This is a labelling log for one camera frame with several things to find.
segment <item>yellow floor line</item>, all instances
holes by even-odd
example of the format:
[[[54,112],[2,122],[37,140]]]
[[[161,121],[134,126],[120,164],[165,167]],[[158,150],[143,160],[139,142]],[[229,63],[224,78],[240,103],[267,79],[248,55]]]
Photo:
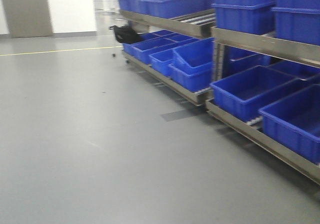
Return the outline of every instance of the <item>yellow floor line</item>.
[[[3,57],[3,56],[15,56],[15,55],[26,55],[26,54],[38,54],[38,53],[56,53],[56,52],[79,51],[79,50],[92,50],[92,49],[105,49],[105,48],[120,48],[120,47],[122,47],[122,46],[97,47],[97,48],[76,48],[76,49],[63,49],[63,50],[41,51],[41,52],[31,52],[31,53],[0,54],[0,57]]]

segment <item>metal shelving rack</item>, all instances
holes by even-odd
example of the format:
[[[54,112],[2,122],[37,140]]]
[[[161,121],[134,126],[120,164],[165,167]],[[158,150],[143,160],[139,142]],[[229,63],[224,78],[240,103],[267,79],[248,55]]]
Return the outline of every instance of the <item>metal shelving rack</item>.
[[[211,36],[211,27],[216,23],[214,9],[207,9],[175,18],[160,18],[126,10],[120,10],[126,19],[150,26],[164,28],[173,32],[182,33],[195,38],[208,38]]]
[[[126,10],[120,10],[120,14],[128,20],[139,22],[142,24],[160,27],[168,29],[177,33],[182,33],[196,38],[207,38],[211,36],[211,27],[215,25],[215,10],[208,9],[197,13],[192,13],[188,15],[183,15],[171,19],[154,17],[150,15],[135,13]],[[155,79],[187,99],[195,106],[202,106],[205,101],[212,97],[212,91],[208,87],[206,89],[200,90],[198,92],[191,92],[172,79],[162,75],[158,71],[154,70],[149,64],[142,63],[138,59],[129,55],[126,52],[122,52],[124,57],[129,60],[129,62],[135,64],[136,66],[142,68],[148,72]]]
[[[120,13],[126,19],[189,36],[197,38],[214,37],[215,49],[213,59],[215,67],[213,80],[222,78],[224,70],[223,63],[228,56],[228,47],[230,46],[299,62],[305,65],[320,67],[320,46],[274,38],[274,33],[254,35],[213,27],[216,22],[213,9],[172,19],[153,17],[125,10],[121,10]],[[144,69],[154,78],[186,98],[192,104],[196,106],[205,104],[208,110],[207,112],[211,116],[221,120],[226,125],[235,129],[240,134],[320,185],[320,166],[311,163],[307,159],[265,135],[262,132],[261,118],[245,123],[216,106],[210,88],[192,93],[172,81],[170,78],[167,78],[152,69],[150,65],[140,62],[126,52],[123,52],[123,55],[127,60]]]
[[[216,27],[213,27],[211,30],[212,36],[215,37],[213,57],[216,63],[214,71],[215,80],[219,80],[223,76],[223,63],[229,46],[320,67],[320,46],[274,38],[274,33],[254,35]],[[262,132],[261,118],[245,123],[216,106],[214,98],[207,100],[205,105],[210,115],[221,120],[320,185],[320,165],[315,165],[265,135]]]

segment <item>shelf frame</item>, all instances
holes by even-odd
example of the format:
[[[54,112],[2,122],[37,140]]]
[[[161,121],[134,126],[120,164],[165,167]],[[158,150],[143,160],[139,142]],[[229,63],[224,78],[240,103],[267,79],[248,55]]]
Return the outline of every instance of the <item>shelf frame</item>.
[[[230,113],[224,111],[214,104],[214,100],[205,102],[208,113],[216,119],[222,121],[238,133],[242,134],[252,142],[256,143],[269,153],[273,154],[289,166],[293,167],[306,177],[320,185],[320,166],[308,161],[299,154],[293,152],[266,134],[259,131],[257,128],[246,124]]]
[[[211,28],[215,42],[320,68],[320,46],[274,38],[274,33],[255,35]]]
[[[188,100],[190,103],[192,103],[195,106],[202,106],[205,104],[205,101],[209,98],[212,98],[212,91],[208,87],[206,89],[200,90],[198,92],[191,92],[181,85],[174,82],[172,79],[164,76],[163,74],[159,73],[158,71],[154,70],[150,65],[142,63],[135,57],[131,56],[125,51],[122,51],[123,56],[129,60],[131,63],[135,64],[136,66],[142,68],[147,73],[149,73],[151,76],[153,76],[155,79],[163,83],[165,86],[172,89],[174,92]]]
[[[128,20],[132,20],[145,25],[168,29],[173,32],[182,33],[195,38],[211,37],[211,27],[216,24],[215,19],[203,24],[191,24],[187,22],[181,22],[181,20],[195,18],[206,14],[212,14],[212,16],[214,16],[214,13],[214,9],[207,9],[197,13],[167,19],[126,10],[120,10],[120,14]]]

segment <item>black bag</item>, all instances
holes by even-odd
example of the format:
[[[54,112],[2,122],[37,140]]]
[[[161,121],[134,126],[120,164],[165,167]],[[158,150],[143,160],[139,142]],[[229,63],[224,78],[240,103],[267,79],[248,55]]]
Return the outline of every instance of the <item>black bag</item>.
[[[109,29],[113,29],[115,39],[119,43],[127,43],[127,44],[133,44],[140,41],[143,41],[143,39],[140,37],[139,34],[137,34],[133,28],[131,28],[129,25],[125,25],[122,27],[118,27],[116,25],[109,27]]]

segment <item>gray door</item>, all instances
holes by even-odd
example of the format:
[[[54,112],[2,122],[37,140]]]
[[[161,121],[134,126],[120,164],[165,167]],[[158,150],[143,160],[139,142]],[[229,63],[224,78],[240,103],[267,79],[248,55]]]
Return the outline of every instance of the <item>gray door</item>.
[[[48,0],[2,0],[10,35],[52,36]]]

